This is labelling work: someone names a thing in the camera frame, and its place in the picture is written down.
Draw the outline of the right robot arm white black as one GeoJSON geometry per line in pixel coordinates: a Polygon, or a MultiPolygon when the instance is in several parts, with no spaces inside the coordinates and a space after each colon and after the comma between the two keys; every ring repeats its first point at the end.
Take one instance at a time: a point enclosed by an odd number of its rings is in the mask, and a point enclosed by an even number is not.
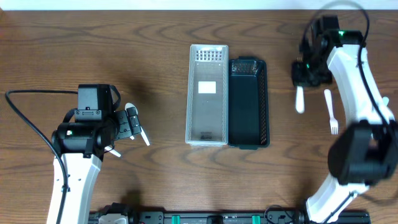
{"type": "Polygon", "coordinates": [[[397,121],[382,100],[368,64],[366,34],[340,28],[315,29],[302,39],[302,60],[292,64],[295,107],[304,112],[303,89],[335,81],[346,130],[328,152],[326,179],[305,202],[307,223],[333,223],[343,210],[397,167],[397,121]]]}

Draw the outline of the black plastic basket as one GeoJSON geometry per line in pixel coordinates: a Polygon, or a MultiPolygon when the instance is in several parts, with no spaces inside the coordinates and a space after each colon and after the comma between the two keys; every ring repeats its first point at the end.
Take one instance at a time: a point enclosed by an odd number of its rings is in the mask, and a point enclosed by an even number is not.
{"type": "Polygon", "coordinates": [[[228,145],[256,150],[270,144],[266,62],[256,57],[229,60],[228,145]]]}

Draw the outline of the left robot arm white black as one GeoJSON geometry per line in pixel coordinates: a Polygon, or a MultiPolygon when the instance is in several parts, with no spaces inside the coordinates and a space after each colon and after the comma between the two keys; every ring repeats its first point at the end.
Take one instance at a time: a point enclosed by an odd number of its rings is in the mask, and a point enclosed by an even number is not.
{"type": "Polygon", "coordinates": [[[47,223],[88,223],[103,156],[107,152],[120,155],[115,141],[145,134],[132,103],[99,121],[71,122],[83,113],[70,110],[52,136],[54,178],[47,223]]]}

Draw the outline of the white plastic fork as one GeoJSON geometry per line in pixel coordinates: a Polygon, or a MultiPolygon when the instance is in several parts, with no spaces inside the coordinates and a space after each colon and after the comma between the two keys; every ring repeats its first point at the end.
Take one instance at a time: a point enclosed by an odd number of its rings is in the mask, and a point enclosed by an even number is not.
{"type": "Polygon", "coordinates": [[[332,100],[331,91],[329,89],[324,89],[324,96],[325,96],[326,106],[328,109],[328,114],[330,117],[331,133],[332,133],[332,135],[337,135],[339,127],[338,127],[338,122],[335,119],[334,112],[333,112],[333,100],[332,100]]]}
{"type": "Polygon", "coordinates": [[[382,101],[383,101],[383,103],[384,103],[385,106],[388,106],[388,104],[389,104],[389,98],[388,98],[388,97],[383,96],[383,97],[382,97],[382,101]]]}
{"type": "Polygon", "coordinates": [[[295,109],[299,114],[305,111],[304,91],[302,86],[297,86],[296,89],[295,109]]]}

